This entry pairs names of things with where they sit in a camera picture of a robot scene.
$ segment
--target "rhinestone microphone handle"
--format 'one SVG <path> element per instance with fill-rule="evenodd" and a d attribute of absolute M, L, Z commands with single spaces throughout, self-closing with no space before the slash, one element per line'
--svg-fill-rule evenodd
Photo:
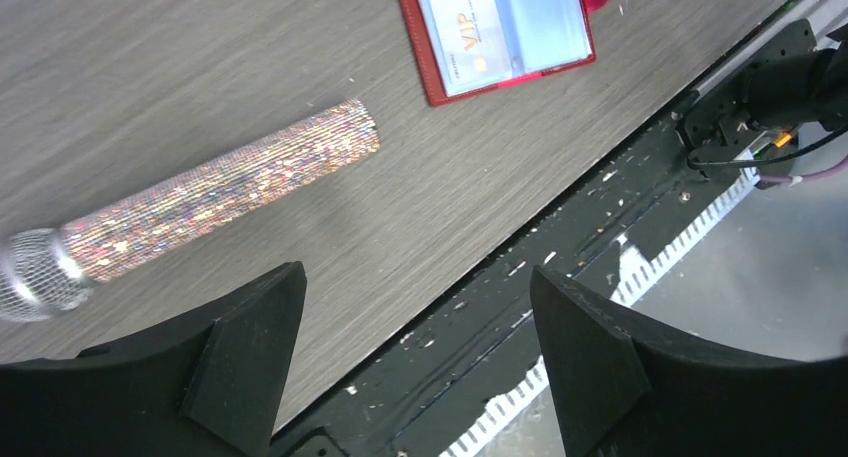
<path fill-rule="evenodd" d="M 353 100 L 236 149 L 58 230 L 0 243 L 0 317 L 33 321 L 77 307 L 115 279 L 298 187 L 375 152 Z"/>

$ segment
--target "red card holder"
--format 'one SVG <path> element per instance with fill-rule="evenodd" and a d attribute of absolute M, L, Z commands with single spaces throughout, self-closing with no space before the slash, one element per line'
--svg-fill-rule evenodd
<path fill-rule="evenodd" d="M 589 13 L 604 7 L 609 1 L 610 0 L 580 0 L 580 4 L 583 7 L 583 17 L 586 19 L 586 22 L 589 22 Z M 424 15 L 421 13 L 421 4 L 418 0 L 400 0 L 400 6 L 401 11 L 403 12 L 403 18 L 406 21 L 406 28 L 409 32 L 409 40 L 412 43 L 412 50 L 415 53 L 415 60 L 418 62 L 418 72 L 421 74 L 424 91 L 427 94 L 427 100 L 430 102 L 430 105 L 433 106 L 445 105 L 485 92 L 523 84 L 524 82 L 536 80 L 551 74 L 573 69 L 574 67 L 590 64 L 595 61 L 595 44 L 592 40 L 592 31 L 590 27 L 589 43 L 592 47 L 592 53 L 584 60 L 543 70 L 541 72 L 533 72 L 531 74 L 522 75 L 515 79 L 506 80 L 488 87 L 449 97 L 445 93 L 445 87 L 442 84 L 442 77 L 439 73 L 438 64 L 436 63 L 436 56 L 433 52 L 433 46 L 430 43 L 427 26 L 424 23 Z"/>

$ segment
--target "floor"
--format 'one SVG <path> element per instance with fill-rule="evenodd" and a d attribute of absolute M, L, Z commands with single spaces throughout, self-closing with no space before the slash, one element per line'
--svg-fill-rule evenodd
<path fill-rule="evenodd" d="M 0 325 L 0 360 L 70 357 L 301 260 L 283 424 L 785 1 L 615 0 L 596 64 L 433 109 L 396 0 L 0 0 L 0 235 L 350 97 L 384 144 L 71 315 Z"/>
<path fill-rule="evenodd" d="M 807 139 L 823 134 L 815 127 Z M 848 137 L 800 159 L 796 173 L 827 168 L 846 154 Z M 848 354 L 847 195 L 848 172 L 755 191 L 633 308 L 766 355 L 812 361 Z M 564 456 L 550 389 L 481 455 Z"/>

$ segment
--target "microphone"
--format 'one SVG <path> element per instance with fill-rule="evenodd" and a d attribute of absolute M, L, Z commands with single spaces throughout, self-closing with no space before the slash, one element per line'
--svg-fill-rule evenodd
<path fill-rule="evenodd" d="M 0 242 L 0 318 L 46 320 L 97 284 L 356 162 L 380 147 L 365 106 L 327 109 L 58 229 Z"/>

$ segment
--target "black bracket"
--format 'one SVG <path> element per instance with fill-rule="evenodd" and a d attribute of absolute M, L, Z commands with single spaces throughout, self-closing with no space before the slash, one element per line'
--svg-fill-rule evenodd
<path fill-rule="evenodd" d="M 305 295 L 286 264 L 76 359 L 0 366 L 4 453 L 266 456 Z"/>
<path fill-rule="evenodd" d="M 541 267 L 530 298 L 569 457 L 848 452 L 848 357 L 720 345 Z"/>
<path fill-rule="evenodd" d="M 680 129 L 681 140 L 690 150 L 690 157 L 704 161 L 732 160 L 754 144 L 763 132 L 752 128 L 745 108 L 747 73 L 761 65 L 809 54 L 815 46 L 810 23 L 807 20 L 792 22 L 698 101 L 684 116 Z M 769 148 L 761 157 L 780 157 L 796 150 L 797 139 L 793 139 L 779 149 Z M 787 161 L 764 166 L 761 170 L 772 175 L 788 175 L 792 166 L 793 162 Z M 757 186 L 762 189 L 771 184 Z"/>

